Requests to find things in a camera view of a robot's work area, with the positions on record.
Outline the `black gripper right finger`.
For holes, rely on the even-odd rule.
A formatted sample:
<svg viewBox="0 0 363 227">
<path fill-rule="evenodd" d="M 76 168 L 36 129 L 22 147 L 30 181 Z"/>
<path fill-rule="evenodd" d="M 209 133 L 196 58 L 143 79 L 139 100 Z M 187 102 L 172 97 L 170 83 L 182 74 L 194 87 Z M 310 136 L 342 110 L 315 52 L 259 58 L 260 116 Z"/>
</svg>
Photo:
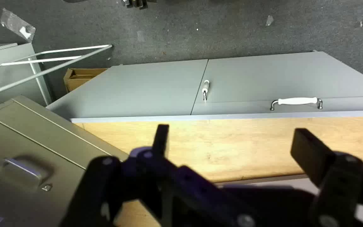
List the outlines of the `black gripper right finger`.
<svg viewBox="0 0 363 227">
<path fill-rule="evenodd" d="M 307 128 L 294 128 L 289 153 L 301 170 L 316 185 L 335 161 L 334 151 Z"/>
</svg>

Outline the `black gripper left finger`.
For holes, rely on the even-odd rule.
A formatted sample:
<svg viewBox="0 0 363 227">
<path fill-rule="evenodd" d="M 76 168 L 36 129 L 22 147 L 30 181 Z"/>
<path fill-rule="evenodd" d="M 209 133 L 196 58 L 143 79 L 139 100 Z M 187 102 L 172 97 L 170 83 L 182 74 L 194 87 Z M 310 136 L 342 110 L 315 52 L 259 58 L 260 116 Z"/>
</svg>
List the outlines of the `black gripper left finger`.
<svg viewBox="0 0 363 227">
<path fill-rule="evenodd" d="M 165 156 L 166 143 L 167 143 L 168 126 L 160 123 L 156 127 L 153 142 L 152 142 L 152 152 L 158 156 Z"/>
</svg>

